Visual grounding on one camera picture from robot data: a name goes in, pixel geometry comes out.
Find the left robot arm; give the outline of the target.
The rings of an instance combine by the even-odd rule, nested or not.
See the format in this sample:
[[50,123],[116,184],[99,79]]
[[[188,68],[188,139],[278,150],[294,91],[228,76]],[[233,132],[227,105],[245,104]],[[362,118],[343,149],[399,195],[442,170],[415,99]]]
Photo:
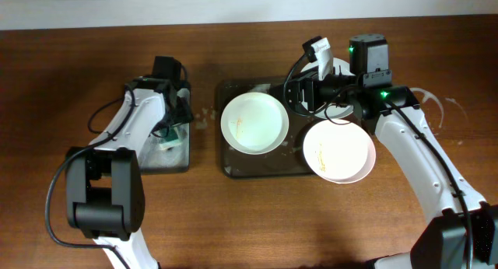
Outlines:
[[151,74],[125,86],[121,107],[85,148],[71,148],[65,167],[68,223],[101,248],[115,268],[158,268],[141,231],[146,198],[139,156],[149,141],[182,144],[192,122],[190,85],[175,58],[157,56]]

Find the pinkish white plate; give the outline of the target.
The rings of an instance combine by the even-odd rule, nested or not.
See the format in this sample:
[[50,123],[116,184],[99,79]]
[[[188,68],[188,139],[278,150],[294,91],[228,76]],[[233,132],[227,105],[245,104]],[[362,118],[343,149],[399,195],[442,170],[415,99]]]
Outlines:
[[337,184],[361,181],[374,168],[377,153],[371,137],[343,120],[321,121],[304,136],[303,156],[311,171]]

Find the green yellow sponge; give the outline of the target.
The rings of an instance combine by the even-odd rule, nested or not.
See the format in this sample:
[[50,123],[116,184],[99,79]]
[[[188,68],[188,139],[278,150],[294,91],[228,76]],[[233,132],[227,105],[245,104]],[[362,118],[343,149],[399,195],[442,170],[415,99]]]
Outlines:
[[161,150],[168,150],[183,144],[186,131],[181,127],[169,128],[168,132],[161,131],[162,137],[159,140]]

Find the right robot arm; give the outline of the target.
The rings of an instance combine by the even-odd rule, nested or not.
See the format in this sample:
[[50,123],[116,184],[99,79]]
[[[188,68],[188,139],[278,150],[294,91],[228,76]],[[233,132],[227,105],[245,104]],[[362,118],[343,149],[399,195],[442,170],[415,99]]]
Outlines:
[[299,75],[288,73],[282,84],[285,107],[308,117],[325,113],[329,106],[351,106],[363,129],[395,158],[428,221],[409,252],[369,260],[367,267],[495,268],[497,207],[450,161],[412,90],[393,84],[385,37],[351,37],[347,75],[334,67],[324,37],[305,42],[301,59],[312,67]]

